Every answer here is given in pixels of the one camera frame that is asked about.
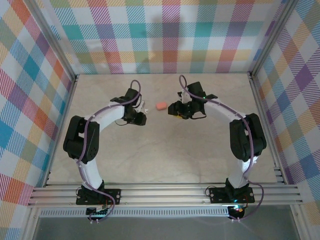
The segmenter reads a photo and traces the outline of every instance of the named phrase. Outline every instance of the pink eraser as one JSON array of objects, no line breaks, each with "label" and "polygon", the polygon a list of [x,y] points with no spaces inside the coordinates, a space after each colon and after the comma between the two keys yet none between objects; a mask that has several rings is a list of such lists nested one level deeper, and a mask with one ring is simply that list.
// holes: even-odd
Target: pink eraser
[{"label": "pink eraser", "polygon": [[158,102],[156,105],[155,105],[156,109],[157,110],[164,110],[167,108],[167,103],[166,102]]}]

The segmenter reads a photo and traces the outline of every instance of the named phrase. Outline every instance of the enclosure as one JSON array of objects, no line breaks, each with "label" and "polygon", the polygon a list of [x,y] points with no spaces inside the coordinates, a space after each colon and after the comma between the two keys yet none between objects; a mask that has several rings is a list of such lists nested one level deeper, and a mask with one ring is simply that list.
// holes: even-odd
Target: enclosure
[{"label": "enclosure", "polygon": [[[0,6],[0,239],[209,239],[212,230],[221,239],[320,239],[319,0]],[[231,223],[227,205],[212,204],[205,192],[223,187],[237,168],[229,123],[156,110],[179,100],[180,74],[259,115],[267,148],[249,178],[265,196],[248,220]],[[122,192],[110,219],[93,226],[76,205],[82,179],[63,142],[73,116],[91,116],[133,79],[147,121],[119,120],[100,133],[99,173]],[[248,213],[263,196],[251,187]]]}]

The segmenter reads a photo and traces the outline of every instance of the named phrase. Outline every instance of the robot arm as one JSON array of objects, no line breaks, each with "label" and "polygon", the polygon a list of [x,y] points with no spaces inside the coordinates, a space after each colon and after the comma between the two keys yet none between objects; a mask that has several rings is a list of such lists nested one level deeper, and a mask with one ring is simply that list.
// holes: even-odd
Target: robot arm
[{"label": "robot arm", "polygon": [[[135,101],[126,104],[126,102],[134,99],[137,94],[139,94],[139,97],[137,97]],[[77,199],[77,204],[81,201],[86,203],[89,202],[90,204],[99,204],[100,202],[103,202],[105,197],[92,191],[88,186],[90,185],[96,190],[105,192],[104,181],[100,177],[96,162],[96,156],[99,150],[100,133],[118,119],[123,119],[128,124],[144,126],[147,121],[146,115],[141,112],[141,109],[144,106],[144,101],[140,101],[139,106],[136,106],[138,99],[141,97],[142,96],[138,91],[129,88],[125,96],[111,99],[108,105],[109,108],[97,115],[94,115],[90,120],[86,132],[85,153],[81,161],[78,163],[83,183],[81,187],[82,189],[78,191],[81,199]],[[80,159],[82,154],[84,148],[83,133],[85,131],[87,120],[91,116],[92,115],[86,117],[73,116],[70,120],[63,143],[63,150],[68,153],[70,158],[75,159],[76,161]]]},{"label": "robot arm", "polygon": [[[168,114],[180,117],[182,119],[202,119],[208,117],[214,117],[220,120],[222,123],[228,123],[230,129],[230,148],[233,155],[238,159],[238,168],[231,173],[226,179],[225,191],[230,201],[236,200],[239,195],[242,195],[244,191],[248,190],[249,184],[247,181],[251,158],[251,148],[248,132],[246,127],[239,117],[242,116],[248,123],[253,139],[254,146],[254,164],[258,156],[262,153],[262,150],[267,147],[267,142],[262,130],[262,126],[259,117],[252,113],[246,115],[241,112],[237,112],[234,109],[227,107],[220,99],[213,95],[206,95],[203,91],[200,82],[195,82],[187,86],[187,90],[202,99],[189,96],[185,91],[178,92],[180,100],[172,103],[168,107]],[[195,113],[202,113],[202,117],[194,118]]]}]

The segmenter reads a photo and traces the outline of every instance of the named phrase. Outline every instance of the marble-patterned surface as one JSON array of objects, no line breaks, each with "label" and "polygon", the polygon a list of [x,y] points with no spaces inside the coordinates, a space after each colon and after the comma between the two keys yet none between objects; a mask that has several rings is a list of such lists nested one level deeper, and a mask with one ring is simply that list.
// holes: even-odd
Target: marble-patterned surface
[{"label": "marble-patterned surface", "polygon": [[[97,165],[105,182],[224,182],[236,167],[230,150],[229,124],[212,117],[182,120],[156,103],[171,104],[181,90],[179,74],[81,75],[58,143],[49,183],[81,180],[75,162],[63,151],[63,140],[74,115],[92,114],[113,97],[126,93],[131,80],[140,81],[148,109],[145,126],[109,125],[100,135]],[[188,83],[200,81],[207,94],[244,113],[256,113],[246,74],[185,74]],[[274,163],[266,149],[252,170],[252,181],[276,182]]]}]

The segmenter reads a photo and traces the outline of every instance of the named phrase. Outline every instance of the checkered fabric wall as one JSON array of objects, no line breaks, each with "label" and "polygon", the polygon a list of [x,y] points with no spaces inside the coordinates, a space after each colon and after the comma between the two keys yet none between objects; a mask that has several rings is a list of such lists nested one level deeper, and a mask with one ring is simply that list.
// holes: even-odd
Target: checkered fabric wall
[{"label": "checkered fabric wall", "polygon": [[320,239],[320,0],[300,0],[257,86],[285,173]]},{"label": "checkered fabric wall", "polygon": [[285,1],[37,0],[79,74],[247,72]]},{"label": "checkered fabric wall", "polygon": [[0,240],[43,180],[71,80],[22,0],[0,0]]},{"label": "checkered fabric wall", "polygon": [[280,5],[279,5],[279,7],[278,7],[278,9],[277,9],[277,11],[275,12],[275,14],[273,16],[273,19],[272,19],[267,31],[265,32],[262,41],[260,42],[259,48],[258,48],[258,50],[256,51],[256,53],[254,55],[253,61],[250,64],[250,68],[249,68],[250,72],[252,72],[255,64],[258,61],[258,58],[260,57],[263,49],[265,48],[267,40],[269,39],[269,36],[270,36],[272,30],[274,29],[275,24],[278,21],[278,19],[279,19],[279,17],[280,17],[280,15],[281,15],[281,13],[282,13],[282,11],[283,11],[283,9],[284,9],[284,7],[285,7],[287,2],[288,2],[288,0],[282,0]]}]

